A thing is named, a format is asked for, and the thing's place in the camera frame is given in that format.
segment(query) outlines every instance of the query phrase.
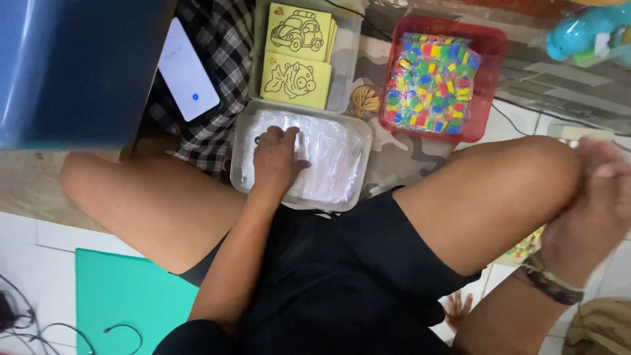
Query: stack of cards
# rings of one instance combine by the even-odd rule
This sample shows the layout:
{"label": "stack of cards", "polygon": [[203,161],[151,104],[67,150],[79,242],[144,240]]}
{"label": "stack of cards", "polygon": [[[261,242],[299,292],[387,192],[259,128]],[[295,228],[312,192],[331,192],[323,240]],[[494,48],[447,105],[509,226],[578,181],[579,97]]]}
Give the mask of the stack of cards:
{"label": "stack of cards", "polygon": [[337,31],[330,13],[271,3],[261,96],[324,109]]}

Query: checkered cloth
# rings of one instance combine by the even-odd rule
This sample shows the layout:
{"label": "checkered cloth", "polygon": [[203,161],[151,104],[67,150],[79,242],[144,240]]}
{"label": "checkered cloth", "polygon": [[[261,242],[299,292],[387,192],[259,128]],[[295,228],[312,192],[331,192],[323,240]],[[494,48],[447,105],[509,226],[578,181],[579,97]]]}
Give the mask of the checkered cloth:
{"label": "checkered cloth", "polygon": [[180,150],[169,153],[218,177],[233,138],[234,118],[246,105],[254,7],[249,0],[180,0],[176,15],[201,62],[217,79],[226,108],[210,121],[188,127],[174,119],[182,119],[182,114],[164,80],[156,76],[144,114],[182,137]]}

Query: smartphone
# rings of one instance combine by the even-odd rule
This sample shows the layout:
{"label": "smartphone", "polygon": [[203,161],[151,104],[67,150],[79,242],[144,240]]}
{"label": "smartphone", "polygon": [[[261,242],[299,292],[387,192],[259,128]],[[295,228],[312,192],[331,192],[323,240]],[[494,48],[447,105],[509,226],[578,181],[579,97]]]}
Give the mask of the smartphone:
{"label": "smartphone", "polygon": [[223,98],[178,18],[171,21],[158,71],[187,123],[212,118],[223,108]]}

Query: plastic bag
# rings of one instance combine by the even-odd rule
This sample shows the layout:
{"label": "plastic bag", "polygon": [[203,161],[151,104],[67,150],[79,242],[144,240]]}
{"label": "plastic bag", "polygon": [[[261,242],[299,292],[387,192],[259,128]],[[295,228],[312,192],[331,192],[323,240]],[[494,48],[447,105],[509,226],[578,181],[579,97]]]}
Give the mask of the plastic bag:
{"label": "plastic bag", "polygon": [[389,124],[408,131],[460,134],[470,117],[481,56],[456,37],[405,33],[384,98]]}
{"label": "plastic bag", "polygon": [[270,126],[283,130],[300,128],[295,158],[311,163],[300,173],[288,195],[308,200],[314,208],[329,210],[332,205],[350,201],[360,191],[365,172],[359,171],[364,154],[359,132],[327,119],[268,110],[257,111],[245,137],[241,182],[247,189],[254,185],[254,140]]}

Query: plastic container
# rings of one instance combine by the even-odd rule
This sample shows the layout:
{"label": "plastic container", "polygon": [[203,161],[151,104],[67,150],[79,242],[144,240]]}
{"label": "plastic container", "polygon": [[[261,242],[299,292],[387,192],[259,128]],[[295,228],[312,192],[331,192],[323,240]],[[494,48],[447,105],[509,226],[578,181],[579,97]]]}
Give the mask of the plastic container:
{"label": "plastic container", "polygon": [[[463,122],[463,130],[458,135],[445,135],[440,133],[411,132],[390,127],[385,124],[384,96],[387,92],[387,83],[390,78],[392,64],[401,52],[403,46],[400,40],[406,32],[422,33],[425,35],[445,35],[471,39],[469,47],[482,56],[480,68],[474,79],[473,99],[471,100],[471,117]],[[474,143],[484,135],[487,127],[488,115],[491,111],[491,103],[495,95],[495,88],[502,69],[502,61],[506,50],[506,34],[496,28],[470,25],[458,21],[432,18],[420,15],[408,15],[401,19],[392,35],[393,42],[388,60],[388,71],[384,80],[384,88],[381,90],[381,107],[379,109],[379,123],[388,131],[397,131],[415,136],[450,140],[454,142]]]}
{"label": "plastic container", "polygon": [[[362,0],[331,0],[346,8],[363,13]],[[269,5],[280,3],[331,13],[337,22],[338,34],[331,56],[331,82],[326,110],[341,114],[348,107],[351,86],[355,78],[355,65],[359,51],[359,39],[363,18],[350,11],[337,8],[323,0],[258,0],[254,17],[254,48],[252,50],[251,78],[248,94],[253,99],[261,99],[263,59],[265,57],[265,37],[268,31]]]}
{"label": "plastic container", "polygon": [[294,114],[303,114],[306,116],[316,117],[318,119],[335,121],[361,137],[360,143],[358,144],[358,149],[360,149],[360,158],[359,163],[357,164],[357,169],[355,170],[355,183],[353,184],[352,190],[348,193],[348,198],[346,200],[337,203],[323,203],[316,200],[297,198],[289,194],[287,194],[283,199],[284,202],[293,203],[304,208],[315,208],[319,210],[345,212],[353,208],[359,200],[359,195],[363,186],[363,178],[366,174],[370,147],[372,146],[372,130],[370,129],[370,126],[361,119],[340,116],[326,111],[308,109],[306,107],[300,108],[290,106],[268,100],[252,99],[248,106],[237,117],[237,126],[232,151],[232,165],[230,169],[230,182],[232,183],[232,186],[243,193],[250,192],[250,189],[244,179],[245,159],[248,156],[248,154],[246,154],[246,147],[248,146],[246,137],[252,136],[251,131],[254,129],[255,125],[254,117],[259,110],[290,111]]}

